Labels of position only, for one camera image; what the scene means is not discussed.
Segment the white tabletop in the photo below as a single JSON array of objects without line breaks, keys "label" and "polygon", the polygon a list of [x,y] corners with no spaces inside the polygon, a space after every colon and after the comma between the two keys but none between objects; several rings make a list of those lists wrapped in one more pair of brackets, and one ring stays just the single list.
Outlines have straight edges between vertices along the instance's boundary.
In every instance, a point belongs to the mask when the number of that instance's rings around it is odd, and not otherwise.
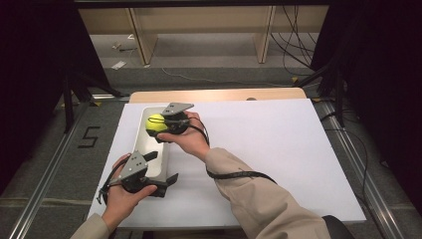
[{"label": "white tabletop", "polygon": [[[206,125],[212,147],[224,147],[257,171],[274,178],[298,203],[344,222],[365,217],[331,148],[310,100],[193,103]],[[104,184],[115,161],[133,150],[143,109],[162,104],[127,104],[99,183]],[[239,226],[230,204],[218,192],[204,164],[169,145],[168,175],[178,181],[164,198],[148,197],[120,227],[147,230]],[[102,214],[94,195],[89,215]]]}]

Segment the beige jacket sleeve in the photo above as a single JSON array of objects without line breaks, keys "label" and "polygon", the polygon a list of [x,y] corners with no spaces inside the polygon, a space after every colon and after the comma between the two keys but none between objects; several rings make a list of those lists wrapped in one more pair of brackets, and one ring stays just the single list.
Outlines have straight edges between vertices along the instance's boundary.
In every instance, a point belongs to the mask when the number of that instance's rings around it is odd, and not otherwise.
[{"label": "beige jacket sleeve", "polygon": [[[253,170],[222,148],[212,148],[205,161],[207,169],[216,174]],[[244,177],[215,182],[248,238],[330,238],[322,218],[300,207],[289,191],[269,179]]]},{"label": "beige jacket sleeve", "polygon": [[106,223],[95,213],[81,225],[71,239],[107,239],[108,235]]}]

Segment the black strap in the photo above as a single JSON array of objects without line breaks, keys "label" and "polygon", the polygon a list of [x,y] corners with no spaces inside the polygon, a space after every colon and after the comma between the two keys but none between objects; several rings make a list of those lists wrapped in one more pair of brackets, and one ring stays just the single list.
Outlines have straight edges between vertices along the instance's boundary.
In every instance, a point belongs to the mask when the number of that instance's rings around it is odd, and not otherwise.
[{"label": "black strap", "polygon": [[269,175],[257,171],[238,171],[226,174],[215,174],[207,170],[208,176],[214,179],[230,179],[238,177],[264,177],[277,184],[277,182]]}]

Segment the black panel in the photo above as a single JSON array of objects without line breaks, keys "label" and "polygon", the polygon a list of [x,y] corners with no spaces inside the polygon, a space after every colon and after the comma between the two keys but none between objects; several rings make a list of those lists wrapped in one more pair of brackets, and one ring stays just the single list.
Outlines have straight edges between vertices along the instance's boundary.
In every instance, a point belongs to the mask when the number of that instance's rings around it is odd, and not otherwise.
[{"label": "black panel", "polygon": [[66,72],[108,81],[76,9],[1,1],[0,24],[2,192],[49,121]]},{"label": "black panel", "polygon": [[381,3],[348,76],[349,95],[398,182],[422,214],[422,21],[409,4]]}]

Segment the yellow ball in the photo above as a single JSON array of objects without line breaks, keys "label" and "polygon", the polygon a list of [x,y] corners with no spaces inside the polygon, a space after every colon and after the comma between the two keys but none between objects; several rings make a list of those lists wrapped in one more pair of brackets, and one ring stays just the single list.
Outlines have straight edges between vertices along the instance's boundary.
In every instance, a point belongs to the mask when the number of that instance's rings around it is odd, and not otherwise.
[{"label": "yellow ball", "polygon": [[155,114],[147,119],[145,128],[147,130],[163,131],[167,129],[167,125],[165,125],[164,117],[162,115]]}]

